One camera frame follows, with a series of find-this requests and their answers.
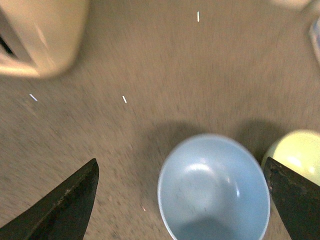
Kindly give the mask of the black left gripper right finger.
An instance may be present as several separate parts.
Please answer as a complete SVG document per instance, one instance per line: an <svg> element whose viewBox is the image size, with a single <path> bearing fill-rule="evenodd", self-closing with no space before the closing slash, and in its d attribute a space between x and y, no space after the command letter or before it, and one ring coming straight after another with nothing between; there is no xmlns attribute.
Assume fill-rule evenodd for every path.
<svg viewBox="0 0 320 240"><path fill-rule="evenodd" d="M320 187L268 157L263 174L279 216L293 240L320 238Z"/></svg>

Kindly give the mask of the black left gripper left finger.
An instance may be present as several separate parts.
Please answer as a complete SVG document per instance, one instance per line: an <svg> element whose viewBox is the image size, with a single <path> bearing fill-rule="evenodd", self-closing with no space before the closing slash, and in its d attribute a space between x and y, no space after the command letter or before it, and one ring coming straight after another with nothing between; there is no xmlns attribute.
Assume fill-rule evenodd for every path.
<svg viewBox="0 0 320 240"><path fill-rule="evenodd" d="M0 228L2 240L82 240L92 214L99 165L91 159Z"/></svg>

